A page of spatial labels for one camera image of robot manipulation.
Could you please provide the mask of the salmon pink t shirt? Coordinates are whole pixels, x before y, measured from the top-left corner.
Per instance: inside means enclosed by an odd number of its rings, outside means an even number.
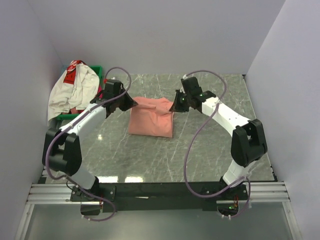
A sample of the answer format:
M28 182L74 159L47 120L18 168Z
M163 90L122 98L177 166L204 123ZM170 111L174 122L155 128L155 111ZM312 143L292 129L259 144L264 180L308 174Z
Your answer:
M152 137L173 137L173 102L162 98L133 98L137 105L130 110L128 133Z

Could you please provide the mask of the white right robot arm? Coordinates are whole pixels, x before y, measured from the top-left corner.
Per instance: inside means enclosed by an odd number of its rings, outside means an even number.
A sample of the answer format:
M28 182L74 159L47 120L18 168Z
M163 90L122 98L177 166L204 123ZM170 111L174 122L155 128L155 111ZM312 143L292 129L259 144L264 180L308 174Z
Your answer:
M268 151L263 124L258 119L250 120L235 112L213 92L203 91L194 76L184 75L181 84L181 89L176 90L170 111L185 113L193 108L207 116L208 121L217 122L231 136L232 161L222 176L224 184L219 187L219 191L203 195L195 192L185 180L186 187L199 198L221 195L222 198L230 200L237 194L236 186L247 179L252 164Z

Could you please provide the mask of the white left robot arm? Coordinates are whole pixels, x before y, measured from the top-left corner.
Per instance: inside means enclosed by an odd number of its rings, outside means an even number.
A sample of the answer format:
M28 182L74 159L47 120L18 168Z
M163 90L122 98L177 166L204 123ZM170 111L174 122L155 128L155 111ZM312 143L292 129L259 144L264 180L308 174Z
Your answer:
M125 112L137 106L121 81L108 79L104 89L75 119L46 132L42 163L53 180L68 179L88 201L102 196L99 179L82 165L81 141L116 109Z

